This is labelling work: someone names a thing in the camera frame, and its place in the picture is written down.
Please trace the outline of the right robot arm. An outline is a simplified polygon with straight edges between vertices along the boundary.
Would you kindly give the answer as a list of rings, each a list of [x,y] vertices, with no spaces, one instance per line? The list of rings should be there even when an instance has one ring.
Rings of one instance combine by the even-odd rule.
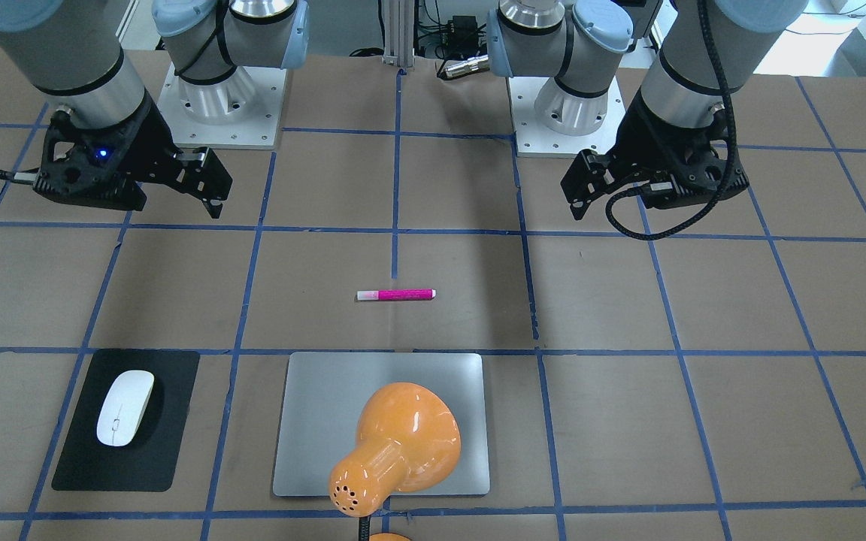
[[[203,203],[218,219],[233,179],[210,147],[182,150],[106,23],[102,1],[0,1],[0,48],[53,109],[41,164],[0,169],[59,204],[141,211],[144,183]],[[248,68],[301,68],[306,1],[155,1],[180,102],[193,119],[226,123],[253,107]]]

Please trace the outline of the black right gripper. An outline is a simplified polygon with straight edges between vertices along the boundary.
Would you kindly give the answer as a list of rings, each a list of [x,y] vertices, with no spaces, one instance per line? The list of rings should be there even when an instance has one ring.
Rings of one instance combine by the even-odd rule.
[[[132,119],[135,136],[123,167],[138,182],[154,183],[196,198],[211,219],[219,219],[233,178],[210,147],[178,147],[171,128],[151,95],[145,95]]]

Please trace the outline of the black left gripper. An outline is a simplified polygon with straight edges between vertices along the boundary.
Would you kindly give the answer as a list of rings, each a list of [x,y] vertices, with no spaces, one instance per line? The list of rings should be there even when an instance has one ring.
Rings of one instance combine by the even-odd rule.
[[[653,163],[659,136],[674,130],[704,130],[712,141],[719,140],[719,113],[707,116],[707,125],[684,128],[670,124],[646,105],[637,93],[616,131],[615,144],[605,154],[582,150],[574,158],[561,181],[574,220],[581,220],[592,202],[616,194],[632,183],[650,184],[657,171]]]

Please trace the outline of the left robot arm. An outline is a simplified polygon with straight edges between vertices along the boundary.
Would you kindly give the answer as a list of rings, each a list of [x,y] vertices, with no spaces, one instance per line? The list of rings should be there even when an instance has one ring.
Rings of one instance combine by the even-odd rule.
[[[737,147],[733,95],[748,82],[804,1],[677,1],[661,42],[608,150],[577,152],[560,187],[574,219],[606,199],[638,198],[646,208],[714,205],[749,188]],[[486,18],[491,71],[544,80],[534,110],[566,136],[595,132],[635,21],[614,1],[501,1]]]

